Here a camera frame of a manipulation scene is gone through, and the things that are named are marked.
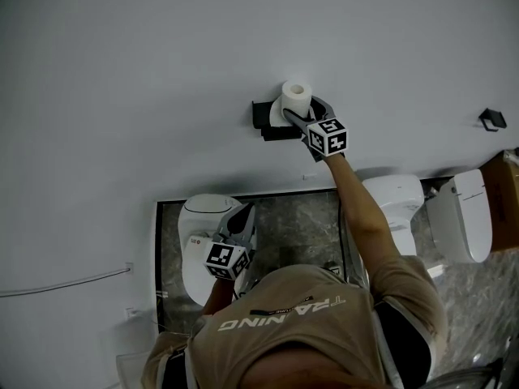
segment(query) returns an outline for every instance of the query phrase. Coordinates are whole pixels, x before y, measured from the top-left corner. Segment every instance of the marble floor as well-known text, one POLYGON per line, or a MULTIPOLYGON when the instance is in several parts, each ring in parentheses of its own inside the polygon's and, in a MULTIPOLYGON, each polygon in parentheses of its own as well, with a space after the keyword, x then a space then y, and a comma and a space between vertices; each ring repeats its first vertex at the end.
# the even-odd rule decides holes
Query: marble floor
MULTIPOLYGON (((335 191, 240 200, 255 203, 258 229, 258 252, 245 290, 286 265, 342 264, 335 191)), ((167 330, 188 333, 200 307, 182 285, 177 230, 181 208, 180 203, 162 205, 161 282, 167 297, 161 321, 167 330)), ((519 332, 519 250, 491 254, 480 264, 451 264, 434 246, 425 206, 411 227, 426 267, 444 265, 444 274, 435 278, 435 284, 447 308, 450 334, 435 375, 485 365, 502 356, 507 339, 519 332)))

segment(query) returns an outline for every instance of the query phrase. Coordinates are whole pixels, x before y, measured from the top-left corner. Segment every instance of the person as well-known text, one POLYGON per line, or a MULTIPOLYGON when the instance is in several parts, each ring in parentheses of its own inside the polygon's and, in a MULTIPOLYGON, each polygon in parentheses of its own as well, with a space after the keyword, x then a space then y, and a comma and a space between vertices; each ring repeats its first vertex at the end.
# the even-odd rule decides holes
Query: person
POLYGON ((187 346, 175 334, 159 335, 144 368, 145 388, 380 389, 399 382, 407 389, 425 383, 447 334, 431 277, 417 257, 400 256, 384 214, 345 157, 324 162, 370 290, 310 265, 273 271, 234 302, 234 283, 217 280, 187 346), (185 358, 175 365, 179 346, 186 346, 185 358), (392 354, 385 360, 383 346, 392 354))

